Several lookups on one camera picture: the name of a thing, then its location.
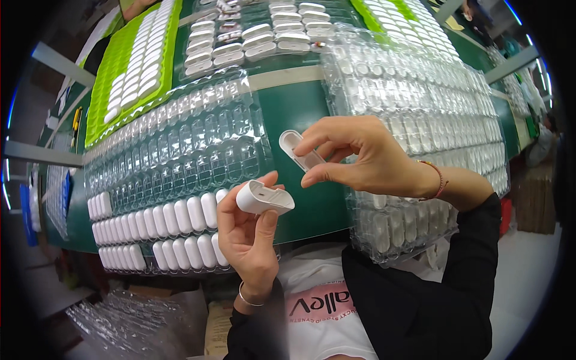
black sleeve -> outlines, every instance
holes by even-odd
[[[274,280],[270,298],[252,315],[232,310],[226,360],[288,360],[284,291]]]
[[[460,232],[450,240],[442,278],[444,285],[465,293],[488,314],[494,297],[501,221],[501,205],[496,193],[477,208],[459,213]]]

white floor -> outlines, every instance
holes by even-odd
[[[538,311],[554,271],[560,234],[557,224],[554,235],[515,232],[500,239],[490,314],[492,351],[486,359],[506,359]],[[398,268],[412,271],[422,279],[438,282],[442,279],[441,272],[415,260]]]

silver bracelet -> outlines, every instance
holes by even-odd
[[[251,305],[251,306],[262,306],[264,304],[253,304],[251,302],[246,301],[246,299],[242,296],[242,292],[240,291],[242,289],[242,285],[244,285],[244,280],[242,280],[242,282],[240,283],[240,286],[238,287],[238,295],[240,295],[240,298],[242,299],[242,301],[244,301],[246,304]]]

hand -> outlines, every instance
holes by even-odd
[[[318,146],[326,164],[314,166],[302,178],[303,188],[319,181],[335,181],[358,191],[420,198],[438,191],[438,173],[411,160],[388,129],[373,116],[334,116],[320,119],[302,134],[294,148],[304,156]],[[340,164],[356,154],[353,164]]]
[[[474,16],[474,10],[473,8],[468,6],[466,1],[464,1],[464,3],[462,4],[462,11],[464,12],[464,15],[466,16],[467,20],[472,21]]]
[[[276,171],[258,179],[266,187],[284,189],[284,185],[273,186],[277,180]],[[252,304],[261,304],[278,273],[278,259],[272,247],[278,213],[268,210],[258,216],[240,210],[236,195],[244,184],[230,190],[218,204],[218,245],[244,281],[242,296]]]

wrist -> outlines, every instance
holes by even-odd
[[[244,282],[240,292],[242,293],[242,297],[246,300],[246,302],[254,305],[260,305],[265,303],[270,296],[270,293],[272,292],[272,285],[266,287],[259,286],[256,288]]]
[[[416,186],[415,198],[430,198],[440,189],[440,175],[432,166],[422,162],[415,162],[416,173]]]

